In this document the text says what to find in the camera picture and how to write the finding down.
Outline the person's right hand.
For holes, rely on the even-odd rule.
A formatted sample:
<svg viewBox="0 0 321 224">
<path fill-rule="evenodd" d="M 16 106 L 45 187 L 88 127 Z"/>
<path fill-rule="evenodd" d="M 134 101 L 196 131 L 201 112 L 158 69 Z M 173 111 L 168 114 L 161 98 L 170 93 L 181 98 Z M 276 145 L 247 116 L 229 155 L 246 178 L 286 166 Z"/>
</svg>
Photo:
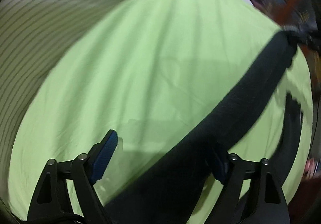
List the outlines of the person's right hand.
<svg viewBox="0 0 321 224">
<path fill-rule="evenodd" d="M 320 178 L 320 159 L 307 160 L 304 170 L 304 179 Z"/>
</svg>

